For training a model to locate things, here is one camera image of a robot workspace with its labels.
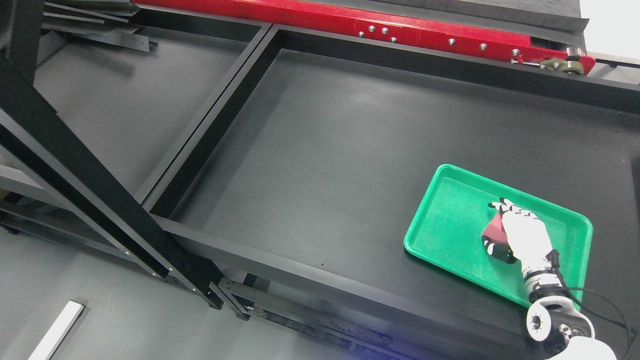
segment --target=red metal bar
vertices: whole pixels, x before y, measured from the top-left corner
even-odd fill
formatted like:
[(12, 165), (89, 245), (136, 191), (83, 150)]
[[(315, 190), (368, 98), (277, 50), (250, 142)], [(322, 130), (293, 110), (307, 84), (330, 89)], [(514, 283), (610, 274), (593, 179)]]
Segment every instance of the red metal bar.
[[(550, 50), (531, 44), (531, 37), (474, 26), (451, 24), (415, 17), (370, 12), (299, 0), (137, 0), (137, 3), (194, 12), (236, 17), (392, 41), (426, 49), (477, 56), (480, 58), (522, 63), (549, 58), (565, 59), (564, 51)], [(588, 74), (595, 59), (580, 60)]]

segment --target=green tray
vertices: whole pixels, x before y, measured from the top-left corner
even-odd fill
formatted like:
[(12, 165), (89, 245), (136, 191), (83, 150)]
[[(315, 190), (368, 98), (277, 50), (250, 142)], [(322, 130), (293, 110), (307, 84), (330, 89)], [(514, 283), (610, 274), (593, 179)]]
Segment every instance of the green tray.
[[(520, 262), (489, 256), (481, 234), (496, 211), (487, 204), (505, 197), (533, 211), (560, 253), (567, 286), (584, 286), (593, 227), (585, 216), (454, 165), (441, 165), (404, 236), (410, 254), (529, 307)], [(582, 293), (574, 293), (582, 299)]]

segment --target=wire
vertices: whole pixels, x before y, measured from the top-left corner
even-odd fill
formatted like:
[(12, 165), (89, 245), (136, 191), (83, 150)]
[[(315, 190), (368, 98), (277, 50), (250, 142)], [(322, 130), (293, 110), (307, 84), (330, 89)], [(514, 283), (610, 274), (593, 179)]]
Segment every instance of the wire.
[[(629, 324), (627, 323), (627, 318), (625, 317), (625, 315), (622, 313), (622, 311), (620, 311), (620, 309), (616, 306), (616, 304), (614, 304), (611, 300), (609, 300), (606, 296), (597, 293), (593, 290), (590, 289), (586, 289), (586, 288), (580, 288), (580, 287), (576, 287), (576, 286), (561, 286), (561, 287), (557, 287), (557, 288), (546, 288), (546, 289), (537, 289), (536, 292), (537, 293), (548, 293), (548, 292), (553, 292), (553, 291), (558, 291), (561, 290), (563, 291), (567, 296), (569, 296), (570, 299), (572, 299), (576, 304), (578, 304), (581, 308), (583, 308), (585, 311), (603, 319), (606, 320), (608, 322), (613, 323), (614, 325), (617, 325), (619, 327), (622, 327), (624, 329), (627, 330), (627, 343), (628, 343), (628, 347), (627, 347), (627, 351), (625, 352), (625, 355), (623, 356), (623, 358), (621, 360), (626, 360), (628, 359), (628, 356), (631, 354), (631, 350), (634, 347), (634, 345), (636, 344), (639, 336), (637, 336), (637, 331), (635, 328), (630, 327)], [(575, 295), (573, 295), (570, 291), (571, 290), (575, 290), (575, 291), (583, 291), (586, 293), (590, 293), (590, 294), (594, 294), (597, 297), (600, 297), (602, 300), (605, 300), (606, 302), (609, 303), (609, 305), (611, 305), (611, 307), (613, 307), (616, 312), (618, 313), (618, 315), (620, 316), (620, 318), (622, 319), (622, 322), (613, 320), (607, 316), (604, 316), (600, 313), (597, 313), (595, 311), (592, 311), (586, 307), (584, 307), (584, 305), (582, 304), (582, 302), (580, 300), (578, 300)]]

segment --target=robotic arm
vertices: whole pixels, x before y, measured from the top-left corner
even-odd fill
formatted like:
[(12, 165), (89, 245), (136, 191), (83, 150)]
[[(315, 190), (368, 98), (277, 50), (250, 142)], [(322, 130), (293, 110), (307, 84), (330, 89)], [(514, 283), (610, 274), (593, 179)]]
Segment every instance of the robotic arm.
[(489, 207), (498, 210), (483, 233), (489, 255), (513, 264), (520, 260), (529, 300), (527, 329), (553, 354), (549, 360), (616, 360), (611, 348), (595, 339), (591, 321), (573, 306), (559, 271), (545, 224), (534, 213), (500, 198)]

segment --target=black cable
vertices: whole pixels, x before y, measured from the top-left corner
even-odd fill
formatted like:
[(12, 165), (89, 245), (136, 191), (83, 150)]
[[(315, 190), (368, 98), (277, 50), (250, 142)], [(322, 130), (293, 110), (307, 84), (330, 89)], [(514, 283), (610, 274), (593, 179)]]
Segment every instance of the black cable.
[(631, 344), (629, 344), (629, 347), (627, 348), (627, 352), (625, 352), (625, 355), (622, 357), (621, 360), (627, 360), (629, 359), (629, 356), (631, 355), (631, 350), (634, 348), (634, 346), (636, 345), (636, 342), (638, 341), (639, 336), (635, 335), (635, 338), (633, 341), (631, 341)]
[[(548, 293), (548, 292), (553, 292), (553, 291), (564, 291), (570, 299), (572, 299), (576, 304), (578, 304), (581, 308), (583, 308), (585, 311), (588, 311), (591, 314), (594, 314), (595, 316), (606, 320), (608, 322), (613, 323), (614, 325), (620, 326), (624, 329), (627, 330), (627, 339), (628, 339), (628, 347), (627, 347), (627, 351), (625, 352), (625, 355), (623, 356), (623, 358), (621, 360), (626, 360), (628, 358), (628, 356), (631, 354), (631, 350), (634, 347), (634, 345), (636, 344), (639, 336), (637, 336), (637, 331), (630, 327), (629, 324), (627, 323), (627, 318), (625, 317), (625, 315), (622, 313), (622, 311), (620, 311), (620, 309), (616, 306), (616, 304), (614, 304), (611, 300), (609, 300), (606, 296), (599, 294), (593, 290), (590, 289), (586, 289), (586, 288), (580, 288), (580, 287), (576, 287), (576, 286), (561, 286), (561, 287), (557, 287), (557, 288), (546, 288), (546, 289), (537, 289), (536, 292), (538, 293)], [(584, 307), (584, 305), (582, 305), (582, 302), (579, 301), (570, 291), (571, 290), (575, 290), (575, 291), (583, 291), (586, 293), (591, 293), (596, 295), (597, 297), (600, 297), (601, 299), (605, 300), (606, 302), (609, 303), (609, 305), (611, 305), (611, 307), (613, 307), (616, 312), (618, 313), (618, 315), (620, 316), (620, 318), (622, 319), (622, 322), (618, 322), (615, 321), (613, 319), (610, 319), (602, 314), (596, 313), (594, 311), (591, 311), (589, 309), (587, 309), (586, 307)]]
[[(556, 273), (556, 276), (558, 277), (558, 280), (560, 280), (560, 284), (562, 285), (562, 287), (566, 288), (566, 282), (564, 281), (564, 277), (562, 276), (562, 273), (560, 272), (560, 253), (558, 252), (557, 249), (553, 249), (551, 250), (551, 252), (549, 252), (549, 254), (547, 254), (547, 259), (551, 262), (551, 268), (553, 269), (554, 273)], [(622, 314), (622, 312), (620, 311), (620, 309), (618, 309), (618, 307), (613, 304), (613, 302), (611, 302), (611, 300), (609, 300), (607, 297), (593, 291), (593, 290), (589, 290), (589, 289), (585, 289), (585, 288), (577, 288), (577, 290), (581, 290), (581, 291), (585, 291), (588, 293), (592, 293), (598, 297), (600, 297), (601, 299), (604, 299), (605, 301), (607, 301), (620, 315), (620, 318), (622, 319), (623, 322), (619, 322), (616, 320), (613, 320), (612, 318), (609, 318), (603, 314), (597, 313), (596, 311), (590, 310), (587, 307), (584, 307), (584, 304), (578, 300), (578, 298), (570, 291), (570, 290), (563, 290), (563, 293), (572, 301), (574, 301), (576, 304), (578, 304), (578, 306), (580, 306), (580, 308), (583, 308), (585, 311), (587, 311), (588, 313), (591, 313), (605, 321), (611, 322), (614, 325), (617, 325), (619, 327), (624, 328), (625, 330), (627, 330), (627, 345), (631, 346), (631, 342), (634, 340), (634, 337), (636, 336), (636, 330), (633, 327), (630, 327), (627, 323), (627, 319), (625, 319), (625, 316)]]

